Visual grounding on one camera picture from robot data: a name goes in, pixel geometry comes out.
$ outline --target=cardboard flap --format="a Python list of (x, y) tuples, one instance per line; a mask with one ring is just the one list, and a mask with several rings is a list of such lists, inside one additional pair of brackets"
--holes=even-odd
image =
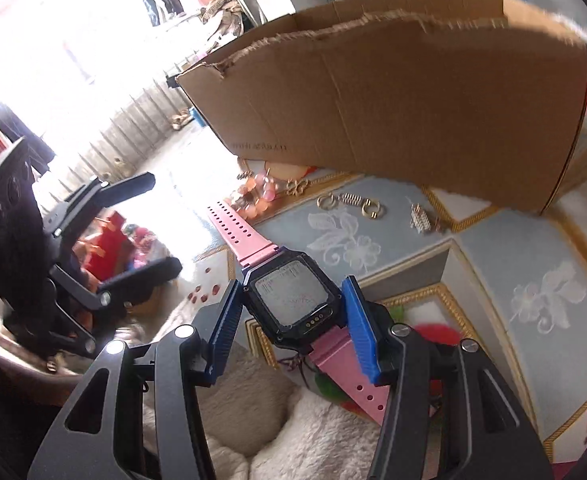
[[(587, 47), (530, 7), (344, 0), (297, 13), (295, 30), (288, 22), (177, 81), (244, 158), (375, 174), (541, 212), (580, 128)], [(297, 30), (312, 23), (326, 27)]]

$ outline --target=blue gripper pad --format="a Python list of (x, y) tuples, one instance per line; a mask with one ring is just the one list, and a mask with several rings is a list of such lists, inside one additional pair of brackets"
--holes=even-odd
[(203, 306), (193, 319), (200, 338), (208, 342), (206, 375), (211, 384), (224, 373), (241, 315), (242, 284), (231, 280), (220, 303)]
[(378, 362), (379, 330), (368, 316), (365, 297), (354, 276), (347, 276), (342, 282), (342, 295), (345, 298), (347, 325), (360, 368), (372, 384), (378, 384), (382, 375)]

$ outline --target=jewelry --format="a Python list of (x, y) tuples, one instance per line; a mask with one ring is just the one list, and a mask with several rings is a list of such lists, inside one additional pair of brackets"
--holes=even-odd
[(354, 193), (340, 193), (337, 197), (333, 193), (325, 193), (318, 197), (316, 204), (320, 209), (328, 211), (337, 206), (338, 202), (360, 207), (363, 216), (375, 220), (382, 215), (382, 204), (373, 198), (365, 198)]
[(432, 221), (427, 211), (419, 204), (411, 204), (411, 222), (409, 222), (409, 225), (420, 234), (429, 234), (433, 231), (440, 233), (443, 230), (440, 218), (435, 217)]
[(238, 215), (243, 219), (254, 219), (264, 213), (275, 200), (275, 182), (266, 173), (254, 174), (253, 171), (243, 171), (238, 175), (238, 180), (246, 178), (244, 184), (225, 199)]
[(287, 181), (287, 195), (299, 196), (304, 193), (304, 190), (309, 186), (309, 181), (306, 178), (300, 180), (288, 180)]

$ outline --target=floor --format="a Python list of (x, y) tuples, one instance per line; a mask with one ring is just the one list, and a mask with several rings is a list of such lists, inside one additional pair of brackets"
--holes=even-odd
[(237, 187), (237, 158), (229, 153), (209, 128), (195, 121), (172, 136), (140, 168), (156, 176), (153, 190), (117, 206), (128, 222), (157, 234), (182, 263), (182, 273), (167, 287), (155, 316), (139, 320), (146, 339), (158, 331), (171, 311), (189, 294), (195, 260), (211, 248), (210, 233), (203, 229), (198, 212), (227, 196)]

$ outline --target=green object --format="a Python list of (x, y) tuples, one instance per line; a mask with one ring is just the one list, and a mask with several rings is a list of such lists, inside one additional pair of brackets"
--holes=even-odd
[(396, 323), (402, 323), (405, 319), (405, 309), (402, 305), (390, 306), (388, 309), (391, 319)]
[(315, 377), (316, 386), (323, 397), (327, 398), (331, 402), (345, 402), (351, 400), (343, 390), (326, 374), (316, 374)]

